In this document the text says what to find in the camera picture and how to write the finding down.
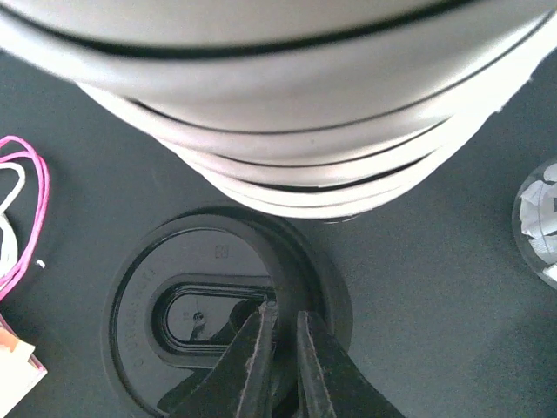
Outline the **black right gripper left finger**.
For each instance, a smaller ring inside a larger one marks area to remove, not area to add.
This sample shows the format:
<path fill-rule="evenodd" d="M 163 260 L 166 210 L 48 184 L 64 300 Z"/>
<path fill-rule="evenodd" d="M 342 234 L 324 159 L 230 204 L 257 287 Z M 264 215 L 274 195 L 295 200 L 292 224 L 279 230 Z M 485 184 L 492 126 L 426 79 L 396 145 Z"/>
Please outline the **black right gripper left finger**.
<path fill-rule="evenodd" d="M 271 417 L 273 328 L 278 304 L 252 313 L 205 377 L 190 377 L 158 407 L 170 417 Z"/>

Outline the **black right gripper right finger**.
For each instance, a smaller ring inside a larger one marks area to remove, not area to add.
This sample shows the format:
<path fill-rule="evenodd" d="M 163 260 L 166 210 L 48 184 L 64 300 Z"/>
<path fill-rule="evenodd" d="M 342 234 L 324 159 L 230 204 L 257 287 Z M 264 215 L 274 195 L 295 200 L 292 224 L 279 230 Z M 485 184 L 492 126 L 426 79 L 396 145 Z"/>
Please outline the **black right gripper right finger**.
<path fill-rule="evenodd" d="M 297 318 L 299 411 L 302 417 L 401 417 L 358 370 L 314 312 Z"/>

